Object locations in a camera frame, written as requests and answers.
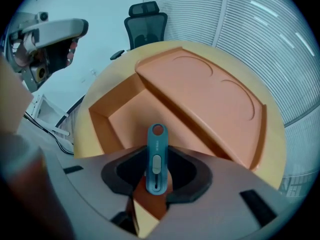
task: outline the black mesh chair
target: black mesh chair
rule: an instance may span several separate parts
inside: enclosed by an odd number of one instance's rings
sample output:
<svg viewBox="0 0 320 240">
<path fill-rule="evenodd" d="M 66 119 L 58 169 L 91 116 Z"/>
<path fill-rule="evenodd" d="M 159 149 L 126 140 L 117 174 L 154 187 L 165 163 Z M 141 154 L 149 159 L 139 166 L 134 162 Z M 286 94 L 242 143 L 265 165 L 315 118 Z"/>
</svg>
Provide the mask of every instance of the black mesh chair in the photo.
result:
<svg viewBox="0 0 320 240">
<path fill-rule="evenodd" d="M 129 16 L 124 20 L 124 25 L 130 40 L 130 50 L 164 40 L 168 16 L 159 12 L 155 1 L 130 6 Z M 116 52 L 110 60 L 115 60 L 124 52 Z"/>
</svg>

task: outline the chair headrest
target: chair headrest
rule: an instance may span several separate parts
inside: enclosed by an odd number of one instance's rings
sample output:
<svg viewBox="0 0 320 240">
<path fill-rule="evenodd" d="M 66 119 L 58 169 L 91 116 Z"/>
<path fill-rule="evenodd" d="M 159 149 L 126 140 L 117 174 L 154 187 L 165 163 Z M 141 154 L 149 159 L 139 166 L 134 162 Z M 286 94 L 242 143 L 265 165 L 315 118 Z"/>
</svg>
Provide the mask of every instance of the chair headrest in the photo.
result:
<svg viewBox="0 0 320 240">
<path fill-rule="evenodd" d="M 130 17 L 140 17 L 146 15 L 153 15 L 159 12 L 159 7 L 156 1 L 142 2 L 131 5 L 129 8 Z"/>
</svg>

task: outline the vertical blinds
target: vertical blinds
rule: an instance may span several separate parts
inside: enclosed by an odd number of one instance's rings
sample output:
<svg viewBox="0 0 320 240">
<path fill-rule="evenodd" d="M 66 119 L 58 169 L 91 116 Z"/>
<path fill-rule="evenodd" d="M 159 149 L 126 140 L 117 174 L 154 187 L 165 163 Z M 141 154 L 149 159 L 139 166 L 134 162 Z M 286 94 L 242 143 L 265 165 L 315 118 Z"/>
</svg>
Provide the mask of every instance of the vertical blinds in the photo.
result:
<svg viewBox="0 0 320 240">
<path fill-rule="evenodd" d="M 319 47 L 291 0 L 228 0 L 217 47 L 264 81 L 285 124 L 320 102 Z"/>
<path fill-rule="evenodd" d="M 309 174 L 320 168 L 320 106 L 285 128 L 287 161 L 284 176 Z"/>
<path fill-rule="evenodd" d="M 156 1 L 168 15 L 164 40 L 188 40 L 212 45 L 222 0 L 143 0 Z"/>
</svg>

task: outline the teal handheld device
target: teal handheld device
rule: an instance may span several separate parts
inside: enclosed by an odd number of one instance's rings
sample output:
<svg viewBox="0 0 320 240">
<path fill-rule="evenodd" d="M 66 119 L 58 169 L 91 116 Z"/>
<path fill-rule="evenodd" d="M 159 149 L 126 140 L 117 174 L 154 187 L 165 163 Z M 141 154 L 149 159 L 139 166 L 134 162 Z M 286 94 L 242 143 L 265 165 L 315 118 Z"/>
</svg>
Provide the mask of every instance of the teal handheld device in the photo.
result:
<svg viewBox="0 0 320 240">
<path fill-rule="evenodd" d="M 146 190 L 162 195 L 168 187 L 168 129 L 163 124 L 153 124 L 147 136 Z"/>
</svg>

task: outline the orange tray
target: orange tray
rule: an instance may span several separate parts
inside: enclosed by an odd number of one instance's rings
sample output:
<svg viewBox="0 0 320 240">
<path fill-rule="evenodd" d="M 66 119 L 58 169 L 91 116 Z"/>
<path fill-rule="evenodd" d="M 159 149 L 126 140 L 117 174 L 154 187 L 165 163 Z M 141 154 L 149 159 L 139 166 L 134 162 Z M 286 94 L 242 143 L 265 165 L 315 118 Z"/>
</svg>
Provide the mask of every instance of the orange tray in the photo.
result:
<svg viewBox="0 0 320 240">
<path fill-rule="evenodd" d="M 232 75 L 182 47 L 135 71 L 89 109 L 104 153 L 146 145 L 148 128 L 160 123 L 171 146 L 259 166 L 266 106 Z"/>
</svg>

